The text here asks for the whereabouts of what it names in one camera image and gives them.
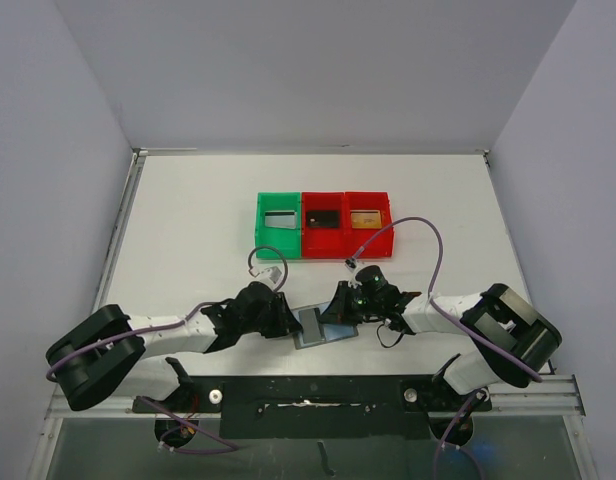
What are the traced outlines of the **green plastic bin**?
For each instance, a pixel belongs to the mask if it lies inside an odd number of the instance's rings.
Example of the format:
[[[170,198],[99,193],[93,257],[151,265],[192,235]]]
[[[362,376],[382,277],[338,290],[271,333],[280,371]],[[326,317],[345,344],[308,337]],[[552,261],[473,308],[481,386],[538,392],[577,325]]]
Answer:
[[[293,210],[297,212],[295,230],[273,229],[264,226],[264,212]],[[287,259],[299,259],[302,253],[302,202],[300,192],[259,192],[255,222],[255,246],[270,246]]]

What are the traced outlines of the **middle red plastic bin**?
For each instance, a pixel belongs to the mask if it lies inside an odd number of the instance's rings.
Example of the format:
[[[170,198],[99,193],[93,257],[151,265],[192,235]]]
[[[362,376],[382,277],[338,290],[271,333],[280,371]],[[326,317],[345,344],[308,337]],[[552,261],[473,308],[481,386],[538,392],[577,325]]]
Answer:
[[[338,229],[306,227],[309,210],[338,210]],[[346,224],[344,221],[344,194],[342,192],[302,193],[302,257],[312,259],[337,259],[345,256]]]

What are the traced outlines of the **red plastic bin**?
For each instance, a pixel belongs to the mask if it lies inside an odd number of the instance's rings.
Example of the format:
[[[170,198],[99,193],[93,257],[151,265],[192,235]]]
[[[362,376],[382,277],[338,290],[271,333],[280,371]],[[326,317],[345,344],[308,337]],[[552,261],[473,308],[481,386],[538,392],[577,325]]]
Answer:
[[[350,220],[351,210],[380,210],[383,217],[383,227],[392,222],[392,212],[389,196],[386,192],[353,191],[344,193],[347,202],[347,217]],[[355,253],[370,240],[379,230],[357,230],[349,228],[349,251]],[[389,228],[373,240],[360,255],[361,258],[390,258],[394,249],[394,229]]]
[[[338,229],[306,227],[309,210],[338,210]],[[302,193],[302,257],[312,259],[337,259],[345,256],[346,224],[344,221],[344,194],[342,192]]]

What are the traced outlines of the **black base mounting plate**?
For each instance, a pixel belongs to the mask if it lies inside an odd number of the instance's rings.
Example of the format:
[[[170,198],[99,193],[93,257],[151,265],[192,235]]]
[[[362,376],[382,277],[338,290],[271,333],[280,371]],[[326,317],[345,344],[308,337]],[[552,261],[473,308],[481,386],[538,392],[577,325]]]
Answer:
[[[225,440],[449,437],[466,443],[473,413],[492,408],[487,390],[455,393],[438,374],[362,376],[191,376],[175,359],[175,390],[154,423],[157,440],[188,444],[204,420]]]

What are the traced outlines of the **front aluminium frame rail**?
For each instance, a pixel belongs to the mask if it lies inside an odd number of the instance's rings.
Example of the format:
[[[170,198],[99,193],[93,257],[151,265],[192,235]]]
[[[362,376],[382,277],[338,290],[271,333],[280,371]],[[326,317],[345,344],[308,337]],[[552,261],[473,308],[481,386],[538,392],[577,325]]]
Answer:
[[[594,479],[576,380],[463,400],[421,376],[193,377],[167,408],[131,396],[83,412],[55,397],[32,479]]]

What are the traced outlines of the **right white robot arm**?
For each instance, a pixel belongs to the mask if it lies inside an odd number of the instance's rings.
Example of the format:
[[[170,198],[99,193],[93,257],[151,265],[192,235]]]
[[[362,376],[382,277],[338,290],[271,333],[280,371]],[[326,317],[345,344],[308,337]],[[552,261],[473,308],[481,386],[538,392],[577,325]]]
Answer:
[[[474,390],[495,383],[526,388],[562,344],[562,335],[509,286],[495,283],[463,296],[407,292],[392,285],[377,265],[338,283],[320,315],[323,324],[380,322],[404,335],[468,336],[475,350],[441,367],[433,384],[436,402],[457,408]]]

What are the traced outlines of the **grey card holder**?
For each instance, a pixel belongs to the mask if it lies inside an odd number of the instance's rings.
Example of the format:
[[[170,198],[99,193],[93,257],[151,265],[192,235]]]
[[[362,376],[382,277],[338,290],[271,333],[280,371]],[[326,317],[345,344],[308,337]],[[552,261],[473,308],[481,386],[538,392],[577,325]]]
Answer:
[[[292,311],[292,313],[294,314],[294,316],[299,321],[298,312],[300,310],[308,309],[308,308],[312,308],[312,307],[318,308],[320,310],[320,314],[321,314],[325,310],[327,305],[325,303],[322,303],[322,304],[317,304],[317,305],[312,305],[312,306],[300,307],[300,308],[294,309]],[[321,327],[323,329],[323,335],[324,335],[323,342],[321,344],[318,344],[318,345],[315,345],[315,346],[310,346],[310,347],[307,347],[307,348],[317,347],[317,346],[321,346],[321,345],[325,345],[325,344],[331,344],[331,343],[338,342],[338,341],[352,339],[352,338],[355,338],[355,337],[358,336],[358,329],[357,329],[356,326],[321,324]],[[297,340],[298,340],[298,334],[299,333],[293,334],[293,340],[294,340],[295,349],[296,350],[306,349],[306,348],[300,348],[299,345],[298,345]]]

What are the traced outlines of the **aluminium table edge rail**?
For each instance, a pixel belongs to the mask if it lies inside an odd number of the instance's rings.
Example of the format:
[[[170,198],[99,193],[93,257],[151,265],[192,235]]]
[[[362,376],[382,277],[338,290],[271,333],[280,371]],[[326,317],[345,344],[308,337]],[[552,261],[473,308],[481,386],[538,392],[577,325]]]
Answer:
[[[174,355],[178,352],[194,351],[197,345],[204,341],[204,338],[198,335],[195,326],[186,324],[183,315],[134,314],[119,305],[112,308],[111,314],[99,312],[107,306],[109,300],[110,289],[146,159],[147,154],[143,151],[135,150],[132,153],[92,312],[75,327],[79,332],[78,345],[80,347],[125,332],[137,333],[147,341],[146,354],[148,356]]]

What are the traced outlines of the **black credit card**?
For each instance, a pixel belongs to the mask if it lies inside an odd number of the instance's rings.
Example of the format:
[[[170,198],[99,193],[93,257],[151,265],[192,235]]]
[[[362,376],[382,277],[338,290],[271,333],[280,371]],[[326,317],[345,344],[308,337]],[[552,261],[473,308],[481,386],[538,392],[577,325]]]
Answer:
[[[306,227],[338,229],[340,227],[340,213],[338,210],[309,210],[306,212]]]
[[[319,321],[320,310],[316,307],[303,309],[298,312],[302,331],[298,334],[298,345],[307,348],[321,344],[324,340],[323,329]]]

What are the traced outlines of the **right red plastic bin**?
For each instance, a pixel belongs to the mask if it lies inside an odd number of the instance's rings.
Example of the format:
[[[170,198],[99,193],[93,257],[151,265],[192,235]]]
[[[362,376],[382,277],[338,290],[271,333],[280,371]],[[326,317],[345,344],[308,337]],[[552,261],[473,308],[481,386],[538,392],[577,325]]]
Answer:
[[[389,196],[386,192],[353,191],[344,193],[347,202],[347,217],[350,220],[351,210],[380,210],[383,217],[383,227],[392,222],[392,212]],[[355,253],[370,240],[379,230],[357,230],[349,228],[349,251]],[[360,255],[361,258],[390,258],[394,249],[394,229],[389,228],[373,240]]]

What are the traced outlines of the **silver VIP card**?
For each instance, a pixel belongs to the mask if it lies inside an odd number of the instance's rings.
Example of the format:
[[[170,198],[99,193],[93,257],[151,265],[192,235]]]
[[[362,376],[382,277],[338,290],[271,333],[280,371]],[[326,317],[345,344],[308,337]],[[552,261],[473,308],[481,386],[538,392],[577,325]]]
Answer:
[[[266,228],[295,230],[297,225],[296,211],[269,210],[264,212],[264,226]]]

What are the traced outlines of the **gold credit card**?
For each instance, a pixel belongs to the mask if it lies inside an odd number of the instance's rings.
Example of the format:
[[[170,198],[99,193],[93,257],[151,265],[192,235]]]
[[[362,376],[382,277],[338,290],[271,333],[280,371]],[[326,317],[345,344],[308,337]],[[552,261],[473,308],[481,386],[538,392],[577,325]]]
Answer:
[[[383,217],[380,210],[351,210],[350,224],[352,229],[379,230],[383,227]]]

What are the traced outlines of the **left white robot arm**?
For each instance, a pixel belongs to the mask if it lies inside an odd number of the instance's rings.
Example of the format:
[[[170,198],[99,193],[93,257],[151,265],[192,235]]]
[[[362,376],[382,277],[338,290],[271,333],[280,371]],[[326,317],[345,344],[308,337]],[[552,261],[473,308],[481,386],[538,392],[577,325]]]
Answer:
[[[210,354],[247,334],[278,339],[301,330],[285,294],[258,281],[234,298],[202,302],[183,317],[130,316],[108,304],[47,350],[46,379],[59,385],[72,410],[83,411],[110,397],[143,360]]]

